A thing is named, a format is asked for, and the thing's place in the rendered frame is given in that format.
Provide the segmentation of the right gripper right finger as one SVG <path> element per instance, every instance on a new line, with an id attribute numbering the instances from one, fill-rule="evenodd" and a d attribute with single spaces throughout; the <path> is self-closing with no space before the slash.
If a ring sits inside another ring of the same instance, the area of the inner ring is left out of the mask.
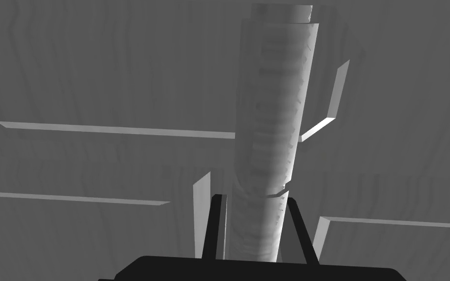
<path id="1" fill-rule="evenodd" d="M 283 263 L 319 264 L 299 206 L 291 197 L 287 199 L 279 250 Z"/>

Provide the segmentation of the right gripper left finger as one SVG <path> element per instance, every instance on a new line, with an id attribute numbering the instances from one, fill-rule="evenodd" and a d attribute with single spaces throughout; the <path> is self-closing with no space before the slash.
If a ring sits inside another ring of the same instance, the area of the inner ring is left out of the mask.
<path id="1" fill-rule="evenodd" d="M 225 259 L 226 218 L 227 195 L 213 195 L 209 208 L 202 259 Z"/>

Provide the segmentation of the grey cylindrical bar handle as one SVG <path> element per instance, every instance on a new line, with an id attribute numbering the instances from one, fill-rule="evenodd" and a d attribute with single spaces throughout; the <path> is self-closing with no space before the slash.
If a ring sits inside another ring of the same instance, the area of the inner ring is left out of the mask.
<path id="1" fill-rule="evenodd" d="M 318 33 L 312 9 L 255 3 L 241 22 L 231 260 L 277 260 Z"/>

